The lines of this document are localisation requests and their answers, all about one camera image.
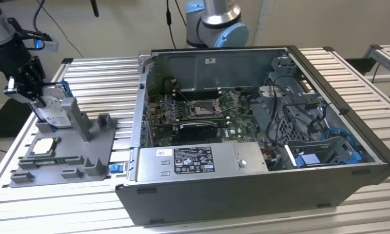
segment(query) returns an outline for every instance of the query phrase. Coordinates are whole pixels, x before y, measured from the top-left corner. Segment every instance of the sticker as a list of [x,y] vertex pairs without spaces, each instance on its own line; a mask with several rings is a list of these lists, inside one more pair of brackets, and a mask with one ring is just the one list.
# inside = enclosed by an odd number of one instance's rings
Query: sticker
[[55,127],[66,127],[70,126],[70,120],[65,111],[59,106],[59,101],[53,96],[41,97],[46,106],[42,108],[37,108],[35,111],[38,112],[42,119]]
[[210,147],[174,149],[174,173],[191,174],[214,172],[214,159]]
[[171,149],[155,150],[155,156],[171,156],[171,155],[173,155]]
[[213,64],[215,63],[215,59],[214,58],[206,58],[205,59],[205,64]]

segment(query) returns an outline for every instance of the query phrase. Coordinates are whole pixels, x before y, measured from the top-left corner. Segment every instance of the barcode sticker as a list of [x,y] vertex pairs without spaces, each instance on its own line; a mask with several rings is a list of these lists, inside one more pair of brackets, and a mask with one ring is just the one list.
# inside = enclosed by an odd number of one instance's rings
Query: barcode sticker
[[171,149],[155,150],[155,156],[173,156],[173,150]]
[[206,58],[205,59],[205,64],[213,64],[215,63],[215,59],[214,58]]

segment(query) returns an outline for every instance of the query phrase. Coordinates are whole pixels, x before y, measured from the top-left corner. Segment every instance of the blue cable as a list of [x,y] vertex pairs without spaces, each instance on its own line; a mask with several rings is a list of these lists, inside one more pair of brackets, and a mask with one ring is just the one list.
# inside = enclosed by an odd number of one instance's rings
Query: blue cable
[[326,130],[326,132],[322,134],[319,140],[323,140],[326,134],[327,134],[329,132],[331,132],[331,131],[342,131],[342,132],[349,136],[349,138],[351,139],[351,142],[352,142],[352,148],[355,149],[355,146],[356,146],[356,144],[355,144],[355,139],[354,139],[354,137],[349,134],[349,132],[347,132],[345,129],[342,129],[342,128],[330,128],[329,130]]

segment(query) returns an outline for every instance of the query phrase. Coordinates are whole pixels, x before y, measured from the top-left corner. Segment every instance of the gray 3d-printed holder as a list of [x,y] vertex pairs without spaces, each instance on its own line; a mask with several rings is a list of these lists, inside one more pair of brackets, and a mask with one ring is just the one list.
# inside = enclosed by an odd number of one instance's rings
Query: gray 3d-printed holder
[[[106,176],[117,119],[99,114],[89,121],[73,97],[62,100],[61,107],[73,128],[53,132],[47,123],[35,124],[39,132],[10,177],[11,188],[98,181]],[[51,138],[54,145],[46,153],[35,154],[33,148],[43,138]]]

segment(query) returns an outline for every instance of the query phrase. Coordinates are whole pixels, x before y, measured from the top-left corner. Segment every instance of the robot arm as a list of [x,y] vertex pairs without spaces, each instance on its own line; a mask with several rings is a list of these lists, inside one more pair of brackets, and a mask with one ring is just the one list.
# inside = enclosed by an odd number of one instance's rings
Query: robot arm
[[29,52],[42,48],[27,48],[23,44],[26,39],[51,41],[46,34],[23,30],[15,19],[6,18],[0,9],[0,71],[9,81],[3,94],[21,103],[41,102],[45,79],[38,57]]
[[190,0],[186,4],[186,43],[195,48],[239,47],[249,39],[234,0]]

